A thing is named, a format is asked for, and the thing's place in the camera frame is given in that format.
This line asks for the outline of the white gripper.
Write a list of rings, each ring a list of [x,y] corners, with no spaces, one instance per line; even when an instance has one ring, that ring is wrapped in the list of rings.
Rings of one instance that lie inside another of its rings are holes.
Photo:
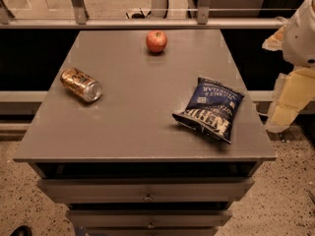
[[[268,37],[262,48],[282,50],[283,59],[295,65],[288,75],[279,74],[268,110],[266,130],[281,133],[315,97],[314,0],[304,0],[286,26]]]

